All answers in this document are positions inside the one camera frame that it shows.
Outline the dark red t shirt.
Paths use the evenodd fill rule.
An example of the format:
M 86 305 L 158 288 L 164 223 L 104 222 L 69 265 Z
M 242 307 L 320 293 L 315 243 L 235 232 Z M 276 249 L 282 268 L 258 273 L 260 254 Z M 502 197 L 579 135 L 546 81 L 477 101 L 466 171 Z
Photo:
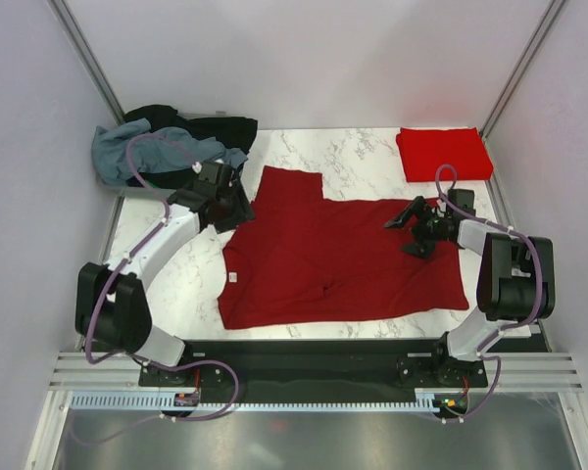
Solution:
M 225 329 L 468 309 L 457 246 L 417 258 L 402 250 L 409 230 L 386 227 L 408 201 L 332 201 L 322 187 L 318 173 L 264 168 L 254 220 L 222 251 Z

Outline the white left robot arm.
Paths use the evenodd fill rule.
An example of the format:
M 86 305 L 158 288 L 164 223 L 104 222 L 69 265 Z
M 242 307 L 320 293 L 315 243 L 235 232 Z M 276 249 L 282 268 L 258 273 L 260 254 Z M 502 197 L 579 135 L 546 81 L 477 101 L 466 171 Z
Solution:
M 206 228 L 227 232 L 253 219 L 254 212 L 239 170 L 206 162 L 192 171 L 189 182 L 169 194 L 146 185 L 163 214 L 122 255 L 80 269 L 74 323 L 90 364 L 125 353 L 161 369 L 175 385 L 194 377 L 196 363 L 185 342 L 154 324 L 147 291 L 175 254 Z

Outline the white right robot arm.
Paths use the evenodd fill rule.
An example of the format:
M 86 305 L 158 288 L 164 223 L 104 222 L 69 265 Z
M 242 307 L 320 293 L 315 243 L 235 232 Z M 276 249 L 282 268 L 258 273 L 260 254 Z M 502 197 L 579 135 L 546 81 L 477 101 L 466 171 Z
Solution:
M 431 259 L 443 241 L 481 256 L 476 308 L 436 342 L 428 363 L 440 385 L 477 379 L 484 355 L 506 333 L 555 308 L 553 242 L 477 217 L 471 190 L 450 189 L 438 206 L 418 196 L 384 227 L 408 228 L 413 240 L 402 251 L 416 258 Z

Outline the folded bright red t shirt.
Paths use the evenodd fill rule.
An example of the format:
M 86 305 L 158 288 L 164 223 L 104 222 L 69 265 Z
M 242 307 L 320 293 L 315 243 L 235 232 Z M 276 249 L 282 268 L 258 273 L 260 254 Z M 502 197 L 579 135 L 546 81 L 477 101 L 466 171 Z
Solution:
M 401 128 L 396 144 L 409 183 L 434 182 L 441 165 L 451 165 L 458 181 L 486 181 L 494 170 L 476 128 Z

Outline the grey plastic laundry bin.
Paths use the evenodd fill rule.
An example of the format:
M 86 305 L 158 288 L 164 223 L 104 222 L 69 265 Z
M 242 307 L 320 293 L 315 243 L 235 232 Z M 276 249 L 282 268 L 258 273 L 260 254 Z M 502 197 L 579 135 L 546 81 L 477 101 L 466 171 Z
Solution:
M 186 118 L 177 109 L 167 105 L 148 105 L 132 110 L 124 115 L 123 124 L 142 118 L 150 122 L 153 132 L 164 127 L 179 127 L 187 130 L 191 136 L 198 140 L 214 137 L 228 149 L 239 148 L 244 151 L 247 157 L 258 133 L 258 122 L 250 117 L 218 116 Z M 240 171 L 243 169 L 244 164 L 233 168 Z M 195 179 L 196 176 L 197 173 L 192 167 L 166 173 L 135 172 L 134 176 L 128 180 L 125 186 L 111 186 L 106 184 L 98 174 L 103 186 L 116 191 L 121 191 L 127 187 L 139 188 L 141 186 L 140 179 L 144 179 L 149 185 L 156 188 L 175 190 Z

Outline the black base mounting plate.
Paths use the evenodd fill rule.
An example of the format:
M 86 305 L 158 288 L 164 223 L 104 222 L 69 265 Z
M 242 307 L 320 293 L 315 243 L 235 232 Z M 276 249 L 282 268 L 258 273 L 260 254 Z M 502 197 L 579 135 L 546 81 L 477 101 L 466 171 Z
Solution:
M 420 388 L 485 389 L 486 373 L 440 384 L 429 370 L 438 340 L 193 341 L 182 363 L 190 370 L 142 368 L 142 387 L 196 386 L 216 402 L 354 400 L 413 396 Z

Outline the blue grey t shirt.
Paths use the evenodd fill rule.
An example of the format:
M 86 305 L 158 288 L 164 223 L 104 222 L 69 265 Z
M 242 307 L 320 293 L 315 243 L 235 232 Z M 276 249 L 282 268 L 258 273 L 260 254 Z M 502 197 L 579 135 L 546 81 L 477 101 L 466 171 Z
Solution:
M 222 161 L 239 167 L 248 160 L 244 151 L 228 149 L 214 137 L 198 140 L 179 127 L 153 132 L 145 118 L 112 130 L 98 126 L 91 158 L 99 176 L 111 186 L 125 186 L 135 172 L 166 173 L 204 161 Z

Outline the aluminium frame rail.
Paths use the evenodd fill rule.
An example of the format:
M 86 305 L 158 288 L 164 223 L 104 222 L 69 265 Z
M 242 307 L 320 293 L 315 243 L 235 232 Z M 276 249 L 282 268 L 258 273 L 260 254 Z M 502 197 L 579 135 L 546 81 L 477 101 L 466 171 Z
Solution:
M 566 352 L 500 352 L 498 393 L 580 393 L 581 380 Z M 91 365 L 80 352 L 62 352 L 51 391 L 135 391 L 139 368 L 126 356 Z

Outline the right corner aluminium post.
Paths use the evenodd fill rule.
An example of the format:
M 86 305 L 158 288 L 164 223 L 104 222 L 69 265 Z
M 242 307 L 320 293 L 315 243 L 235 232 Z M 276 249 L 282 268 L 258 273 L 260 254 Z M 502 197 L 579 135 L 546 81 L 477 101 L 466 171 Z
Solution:
M 490 113 L 479 129 L 479 135 L 483 141 L 486 141 L 493 132 L 568 3 L 568 0 L 550 0 L 548 2 Z

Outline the corner aluminium post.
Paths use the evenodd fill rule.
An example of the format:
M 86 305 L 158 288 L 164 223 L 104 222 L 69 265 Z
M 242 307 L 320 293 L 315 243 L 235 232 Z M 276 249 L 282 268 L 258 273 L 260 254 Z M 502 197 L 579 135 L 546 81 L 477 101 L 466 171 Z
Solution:
M 53 10 L 65 34 L 75 48 L 82 64 L 87 70 L 103 101 L 118 123 L 123 122 L 124 112 L 111 83 L 97 60 L 92 47 L 85 37 L 82 28 L 65 0 L 49 0 L 48 5 Z
M 483 141 L 486 141 L 493 132 L 568 3 L 568 0 L 550 0 L 548 2 L 490 113 L 479 129 L 479 135 Z

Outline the left corner aluminium post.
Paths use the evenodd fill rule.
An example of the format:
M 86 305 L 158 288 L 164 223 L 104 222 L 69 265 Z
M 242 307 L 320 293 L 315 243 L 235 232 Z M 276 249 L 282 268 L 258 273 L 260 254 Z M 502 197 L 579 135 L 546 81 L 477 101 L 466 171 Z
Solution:
M 92 47 L 85 37 L 82 28 L 65 0 L 49 0 L 48 5 L 53 10 L 65 34 L 75 48 L 82 64 L 87 70 L 103 101 L 118 123 L 123 122 L 124 112 L 111 83 L 97 60 Z

